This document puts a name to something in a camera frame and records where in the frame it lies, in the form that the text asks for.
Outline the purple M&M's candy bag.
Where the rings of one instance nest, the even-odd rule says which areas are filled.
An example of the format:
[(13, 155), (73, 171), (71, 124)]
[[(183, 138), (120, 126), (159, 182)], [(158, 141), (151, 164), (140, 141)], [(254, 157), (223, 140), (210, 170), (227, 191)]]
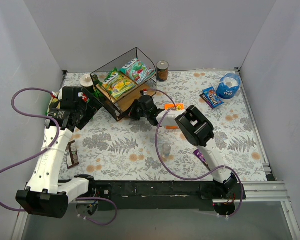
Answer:
[(203, 154), (198, 150), (196, 149), (193, 154), (203, 163), (203, 165), (208, 169), (210, 170), (210, 167), (206, 161), (206, 159), (204, 158)]

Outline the teal Fox's candy bag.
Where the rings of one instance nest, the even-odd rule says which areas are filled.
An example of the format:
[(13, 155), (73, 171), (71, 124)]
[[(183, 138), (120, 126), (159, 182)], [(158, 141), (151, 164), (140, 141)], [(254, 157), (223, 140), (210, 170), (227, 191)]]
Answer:
[(138, 58), (134, 58), (126, 63), (120, 68), (120, 71), (138, 85), (143, 84), (155, 75), (155, 70), (144, 64)]

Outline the brown purple chocolate bar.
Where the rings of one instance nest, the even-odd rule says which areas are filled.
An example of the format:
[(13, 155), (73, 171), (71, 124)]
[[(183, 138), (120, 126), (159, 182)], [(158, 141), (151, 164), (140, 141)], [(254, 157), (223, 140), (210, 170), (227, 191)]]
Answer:
[(74, 140), (67, 144), (65, 156), (68, 169), (74, 168), (80, 164), (76, 142)]

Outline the green Fox's candy bag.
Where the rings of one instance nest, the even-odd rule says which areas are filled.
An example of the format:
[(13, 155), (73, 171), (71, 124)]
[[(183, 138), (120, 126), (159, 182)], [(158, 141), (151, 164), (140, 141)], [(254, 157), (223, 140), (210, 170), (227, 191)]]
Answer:
[(108, 73), (100, 85), (116, 100), (137, 86), (134, 81), (116, 67)]

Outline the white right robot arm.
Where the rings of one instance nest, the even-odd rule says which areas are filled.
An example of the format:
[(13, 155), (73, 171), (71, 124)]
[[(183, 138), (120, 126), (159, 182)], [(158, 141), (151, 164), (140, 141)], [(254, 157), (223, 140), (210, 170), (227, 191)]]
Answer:
[[(225, 164), (216, 145), (214, 126), (197, 107), (191, 105), (184, 110), (161, 109), (154, 104), (151, 96), (143, 95), (134, 100), (123, 115), (133, 120), (146, 118), (152, 126), (156, 127), (155, 150), (161, 164), (171, 175), (185, 181), (201, 180), (212, 175), (216, 189), (223, 198), (232, 196), (235, 187), (239, 186), (240, 199), (243, 199), (244, 187), (242, 182), (238, 174)], [(158, 147), (158, 134), (160, 127), (166, 126), (179, 127), (186, 140), (203, 154), (210, 167), (208, 173), (196, 178), (186, 178), (175, 174), (165, 165)]]

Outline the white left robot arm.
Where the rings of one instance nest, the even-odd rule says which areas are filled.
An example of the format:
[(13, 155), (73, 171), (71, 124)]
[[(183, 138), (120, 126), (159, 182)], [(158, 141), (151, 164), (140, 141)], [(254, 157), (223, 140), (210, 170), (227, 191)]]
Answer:
[(56, 107), (50, 107), (45, 116), (43, 154), (24, 190), (18, 190), (16, 201), (31, 215), (62, 218), (70, 202), (90, 198), (96, 193), (94, 178), (76, 175), (62, 186), (58, 185), (63, 158), (75, 129), (83, 129), (103, 104), (85, 87), (65, 86), (59, 94)]

